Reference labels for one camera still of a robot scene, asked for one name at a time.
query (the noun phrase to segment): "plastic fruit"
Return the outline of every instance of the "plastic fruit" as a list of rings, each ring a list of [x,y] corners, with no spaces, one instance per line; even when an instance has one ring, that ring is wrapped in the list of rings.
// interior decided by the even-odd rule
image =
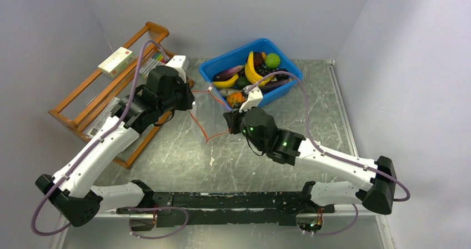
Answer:
[[[290,81],[291,81],[291,79],[284,79],[282,81],[270,81],[267,84],[265,84],[265,86],[260,87],[260,91],[262,91],[262,93],[271,92],[272,90],[277,89],[277,88],[287,84]]]
[[[286,70],[286,68],[279,68],[279,69],[277,69],[277,70],[275,70],[275,71],[284,71],[284,72],[288,72],[288,71]],[[288,75],[285,75],[285,74],[276,74],[276,75],[275,75],[275,78],[277,78],[277,81],[282,81],[282,80],[284,80],[284,79],[289,79],[289,76],[288,76]]]
[[[259,67],[263,65],[263,56],[262,53],[253,53],[253,66]]]
[[[231,88],[236,83],[236,80],[239,78],[239,75],[235,74],[227,81],[213,81],[213,85],[218,89]]]
[[[244,68],[244,65],[235,66],[233,68],[221,71],[214,75],[213,81],[227,81],[232,78],[235,74],[241,71]]]
[[[250,81],[247,79],[247,77],[239,77],[236,81],[235,81],[235,86],[238,88],[238,89],[243,89],[244,87],[248,86],[248,85],[251,85]]]
[[[231,108],[234,108],[237,103],[245,102],[245,97],[242,95],[242,92],[234,92],[227,97],[226,101]]]
[[[253,52],[250,52],[249,57],[247,59],[247,64],[245,64],[245,76],[247,79],[252,83],[256,83],[257,81],[261,80],[263,77],[257,74],[255,71],[255,67],[253,66]],[[265,84],[272,80],[273,77],[269,77],[264,81],[260,82],[259,86],[263,87]]]
[[[275,69],[281,63],[281,59],[276,53],[271,53],[265,58],[265,64],[271,69]]]

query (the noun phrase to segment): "green ball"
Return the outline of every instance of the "green ball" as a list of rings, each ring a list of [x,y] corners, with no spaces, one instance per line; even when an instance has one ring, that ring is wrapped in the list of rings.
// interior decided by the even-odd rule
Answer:
[[[271,53],[265,58],[265,64],[271,69],[275,69],[279,66],[281,60],[276,53]]]

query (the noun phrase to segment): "blue plastic bin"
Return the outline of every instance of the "blue plastic bin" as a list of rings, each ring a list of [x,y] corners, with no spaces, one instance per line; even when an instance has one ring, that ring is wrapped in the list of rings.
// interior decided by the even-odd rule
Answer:
[[[286,68],[286,70],[288,70],[290,73],[292,73],[299,79],[303,79],[303,73],[301,73],[299,68],[295,66],[294,63],[291,62],[284,55],[284,53],[282,53],[275,46],[275,44],[273,44],[273,42],[268,39],[258,39],[247,45],[232,50],[226,54],[206,61],[199,66],[199,72],[201,73],[201,76],[203,76],[205,81],[212,82],[212,78],[217,73],[229,69],[231,67],[238,66],[240,64],[245,64],[245,61],[251,51],[265,52],[266,54],[276,53],[280,56],[281,59],[281,63],[278,68]],[[264,94],[263,99],[258,106],[262,107],[268,103],[273,102],[275,99],[287,94],[295,83],[296,81],[291,81],[286,85],[283,85],[269,93]]]

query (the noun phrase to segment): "white wall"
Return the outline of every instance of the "white wall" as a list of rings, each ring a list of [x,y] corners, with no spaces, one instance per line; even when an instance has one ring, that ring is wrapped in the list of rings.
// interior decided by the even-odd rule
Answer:
[[[471,0],[368,0],[337,57],[360,154],[391,157],[412,192],[397,248],[471,244],[470,56]]]
[[[49,248],[29,223],[52,174],[83,147],[47,111],[85,79],[110,49],[85,0],[0,0],[0,209],[2,248]],[[49,204],[38,227],[52,231]]]
[[[167,27],[164,45],[214,57],[271,39],[289,57],[333,59],[366,0],[88,0],[113,48],[146,21]]]

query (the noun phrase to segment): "scratched metal surface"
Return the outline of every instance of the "scratched metal surface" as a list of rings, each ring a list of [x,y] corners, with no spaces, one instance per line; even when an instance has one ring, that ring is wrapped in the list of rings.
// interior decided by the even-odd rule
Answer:
[[[198,72],[205,59],[192,59],[188,77],[205,87]],[[350,153],[335,89],[323,61],[296,60],[304,73],[310,128],[322,145]],[[264,107],[281,128],[306,133],[304,105],[296,85],[284,97]],[[223,121],[221,114],[211,118]],[[280,165],[256,156],[241,135],[223,135],[202,143],[191,129],[188,112],[177,112],[159,131],[130,170],[111,163],[96,185],[120,185],[140,179],[155,191],[300,191],[307,181],[327,182],[321,171]]]
[[[198,67],[205,59],[192,59],[188,77],[196,88],[206,84]],[[352,154],[347,142],[346,127],[332,79],[325,62],[294,61],[304,73],[309,99],[310,129],[322,145]],[[298,86],[284,97],[268,104],[281,128],[305,134],[304,105]],[[221,114],[209,113],[211,120]],[[111,163],[97,179],[96,185],[120,185],[140,179],[154,191],[300,191],[306,181],[327,182],[336,178],[321,171],[277,164],[266,157],[256,156],[241,136],[224,135],[204,144],[191,129],[187,112],[175,117],[151,141],[130,170]],[[343,228],[352,219],[334,217],[326,221],[326,231]],[[295,227],[277,224],[188,226],[181,233],[159,241],[141,241],[127,234],[127,221],[96,218],[90,225],[73,229],[67,235],[65,248],[87,248],[102,243],[103,248],[139,246],[139,248],[303,248],[313,245],[323,248],[382,248],[374,218],[360,216],[359,223],[348,232],[333,237],[302,237]],[[175,228],[159,228],[143,235],[161,235]],[[369,235],[371,244],[355,239]]]

